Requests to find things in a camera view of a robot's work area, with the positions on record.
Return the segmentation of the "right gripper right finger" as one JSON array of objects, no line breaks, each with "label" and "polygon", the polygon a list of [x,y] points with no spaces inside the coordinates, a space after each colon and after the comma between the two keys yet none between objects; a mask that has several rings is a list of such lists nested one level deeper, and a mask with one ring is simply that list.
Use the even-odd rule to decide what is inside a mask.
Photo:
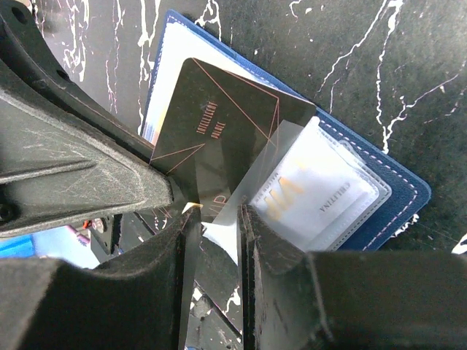
[{"label": "right gripper right finger", "polygon": [[302,252],[237,211],[246,349],[464,349],[466,258]]}]

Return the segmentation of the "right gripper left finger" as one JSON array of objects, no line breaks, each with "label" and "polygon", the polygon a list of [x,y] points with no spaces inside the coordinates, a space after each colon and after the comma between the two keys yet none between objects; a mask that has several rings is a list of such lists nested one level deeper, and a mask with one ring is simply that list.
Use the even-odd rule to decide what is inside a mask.
[{"label": "right gripper left finger", "polygon": [[53,258],[1,260],[3,349],[183,349],[201,240],[188,209],[93,270]]}]

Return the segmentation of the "blue card holder wallet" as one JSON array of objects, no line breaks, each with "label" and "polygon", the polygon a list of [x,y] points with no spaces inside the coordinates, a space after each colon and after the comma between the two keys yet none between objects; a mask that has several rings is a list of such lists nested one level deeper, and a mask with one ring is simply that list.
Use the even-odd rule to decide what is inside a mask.
[{"label": "blue card holder wallet", "polygon": [[[169,10],[166,13],[155,59],[142,133],[148,112],[168,108],[182,64],[188,58],[199,59],[253,82],[307,100],[276,77],[216,40],[213,35],[185,16]],[[332,149],[345,160],[355,163],[362,174],[379,190],[379,197],[353,222],[346,233],[326,249],[328,251],[378,249],[431,197],[431,189],[426,182],[318,106],[304,127],[283,121],[278,131],[278,150],[261,151],[214,221],[205,222],[201,219],[207,225],[208,238],[230,256],[235,256],[238,252],[236,232],[239,207],[251,206],[251,200],[293,146],[315,152],[321,152],[324,148]],[[193,202],[187,202],[177,183],[174,183],[174,207],[186,209]]]}]

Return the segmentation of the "white VIP credit card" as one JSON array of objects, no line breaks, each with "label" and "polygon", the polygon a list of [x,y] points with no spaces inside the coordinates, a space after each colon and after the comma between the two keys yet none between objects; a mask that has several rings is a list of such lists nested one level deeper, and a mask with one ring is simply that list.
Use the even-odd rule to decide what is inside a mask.
[{"label": "white VIP credit card", "polygon": [[378,197],[351,160],[293,146],[250,204],[297,248],[326,250]]}]

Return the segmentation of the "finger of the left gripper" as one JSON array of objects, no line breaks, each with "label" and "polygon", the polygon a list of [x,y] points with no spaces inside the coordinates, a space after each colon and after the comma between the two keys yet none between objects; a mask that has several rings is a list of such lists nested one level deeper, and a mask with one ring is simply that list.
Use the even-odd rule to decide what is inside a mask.
[{"label": "finger of the left gripper", "polygon": [[38,94],[132,153],[150,153],[138,136],[71,81],[42,38],[28,8],[1,2],[1,61]]},{"label": "finger of the left gripper", "polygon": [[168,206],[168,179],[1,66],[1,235]]}]

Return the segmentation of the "orange credit card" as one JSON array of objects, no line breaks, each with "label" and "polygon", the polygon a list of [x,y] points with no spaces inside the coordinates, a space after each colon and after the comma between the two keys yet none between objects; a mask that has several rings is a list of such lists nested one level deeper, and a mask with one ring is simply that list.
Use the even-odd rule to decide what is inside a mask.
[{"label": "orange credit card", "polygon": [[143,137],[152,145],[156,145],[166,117],[167,109],[158,112],[148,112],[144,124]]}]

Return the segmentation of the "black geometric credit card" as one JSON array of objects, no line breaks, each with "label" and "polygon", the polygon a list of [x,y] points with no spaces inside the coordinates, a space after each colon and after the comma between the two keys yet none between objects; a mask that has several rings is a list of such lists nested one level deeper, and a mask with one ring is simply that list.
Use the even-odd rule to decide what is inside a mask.
[{"label": "black geometric credit card", "polygon": [[213,222],[261,151],[279,148],[279,126],[304,127],[316,106],[188,58],[174,88],[151,164]]}]

